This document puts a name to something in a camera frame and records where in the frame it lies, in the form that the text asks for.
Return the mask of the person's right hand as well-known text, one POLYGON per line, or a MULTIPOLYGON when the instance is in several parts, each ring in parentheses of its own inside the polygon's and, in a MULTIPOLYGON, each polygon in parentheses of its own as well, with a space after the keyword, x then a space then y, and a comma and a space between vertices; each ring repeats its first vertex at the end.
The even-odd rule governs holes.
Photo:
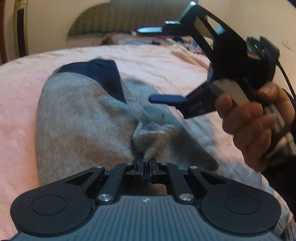
MULTIPOLYGON (((278 109, 285 124, 295 119, 295 109, 286 91, 269 82, 257 92, 258 96, 278 109)), ((241 151, 247 166, 256 172, 268 167, 262 155, 271 145, 271 130, 276 124, 274 114, 264 114, 260 103, 250 102, 235 106, 227 94, 216 100, 216 109, 223 120, 223 130, 233 136, 234 145, 241 151)))

